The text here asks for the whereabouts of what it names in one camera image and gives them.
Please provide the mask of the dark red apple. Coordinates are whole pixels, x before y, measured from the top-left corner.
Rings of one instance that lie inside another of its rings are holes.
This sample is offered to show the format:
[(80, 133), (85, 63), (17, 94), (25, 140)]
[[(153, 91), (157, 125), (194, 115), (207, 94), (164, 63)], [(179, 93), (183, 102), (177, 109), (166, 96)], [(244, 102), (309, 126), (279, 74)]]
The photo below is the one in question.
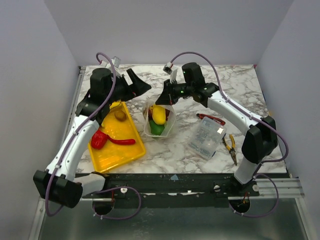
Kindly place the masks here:
[(165, 117), (166, 117), (166, 120), (168, 120), (168, 117), (170, 115), (170, 110), (169, 109), (165, 109)]
[(146, 110), (147, 117), (149, 120), (153, 119), (153, 106), (149, 106)]

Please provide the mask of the clear zip top bag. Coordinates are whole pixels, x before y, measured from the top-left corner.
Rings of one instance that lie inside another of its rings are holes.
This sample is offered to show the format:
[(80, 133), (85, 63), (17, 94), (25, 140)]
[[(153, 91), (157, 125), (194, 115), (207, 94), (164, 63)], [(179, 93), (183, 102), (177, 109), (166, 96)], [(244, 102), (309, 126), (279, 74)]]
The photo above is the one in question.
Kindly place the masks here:
[(176, 112), (171, 105), (156, 105), (147, 100), (142, 109), (144, 134), (154, 139), (165, 139), (173, 135), (176, 128)]

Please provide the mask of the green bell pepper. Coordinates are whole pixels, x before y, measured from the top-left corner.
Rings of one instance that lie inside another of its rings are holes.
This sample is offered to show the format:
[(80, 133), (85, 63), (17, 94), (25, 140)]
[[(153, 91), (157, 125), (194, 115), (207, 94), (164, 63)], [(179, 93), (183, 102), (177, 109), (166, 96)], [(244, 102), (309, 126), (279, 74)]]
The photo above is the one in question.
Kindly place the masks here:
[(165, 125), (156, 124), (154, 120), (149, 121), (149, 126), (151, 134), (155, 136), (160, 136), (165, 129)]

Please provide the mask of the dark red apple front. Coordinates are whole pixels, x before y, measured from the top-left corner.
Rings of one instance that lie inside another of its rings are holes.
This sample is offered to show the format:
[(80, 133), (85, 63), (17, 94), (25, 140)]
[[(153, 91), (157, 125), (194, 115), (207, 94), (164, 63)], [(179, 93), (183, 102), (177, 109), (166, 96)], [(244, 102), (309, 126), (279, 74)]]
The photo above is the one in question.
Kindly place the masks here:
[(166, 117), (166, 120), (168, 120), (168, 117), (170, 115), (170, 110), (169, 109), (165, 109), (165, 117)]

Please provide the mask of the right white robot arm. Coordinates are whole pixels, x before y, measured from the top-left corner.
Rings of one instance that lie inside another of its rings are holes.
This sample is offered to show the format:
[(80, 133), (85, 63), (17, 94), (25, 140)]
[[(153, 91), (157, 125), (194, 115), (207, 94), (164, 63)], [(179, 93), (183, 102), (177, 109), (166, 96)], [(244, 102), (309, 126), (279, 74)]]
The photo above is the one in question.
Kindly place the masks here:
[(241, 147), (243, 160), (233, 175), (235, 180), (230, 183), (230, 191), (234, 195), (243, 195), (262, 159), (278, 146), (277, 134), (274, 132), (275, 120), (270, 116), (261, 117), (233, 102), (220, 86), (205, 81), (200, 65), (195, 62), (182, 66), (184, 83), (177, 83), (178, 69), (173, 63), (168, 62), (163, 71), (170, 78), (164, 81), (156, 105), (172, 106), (180, 98), (191, 97), (195, 102), (225, 117), (244, 135)]

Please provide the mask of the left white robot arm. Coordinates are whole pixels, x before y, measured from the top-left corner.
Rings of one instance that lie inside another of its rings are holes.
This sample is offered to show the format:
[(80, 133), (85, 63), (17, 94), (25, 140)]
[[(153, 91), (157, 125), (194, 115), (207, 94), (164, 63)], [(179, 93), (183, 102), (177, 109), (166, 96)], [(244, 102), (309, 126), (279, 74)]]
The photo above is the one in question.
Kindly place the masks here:
[(90, 88), (76, 107), (71, 129), (60, 150), (44, 171), (37, 170), (33, 176), (40, 196), (47, 203), (74, 208), (80, 198), (88, 194), (96, 193), (101, 198), (110, 194), (111, 185), (102, 174), (94, 172), (76, 177), (76, 171), (89, 141), (110, 112), (111, 104), (132, 100), (151, 89), (131, 68), (126, 72), (131, 84), (123, 75), (114, 77), (108, 68), (93, 70)]

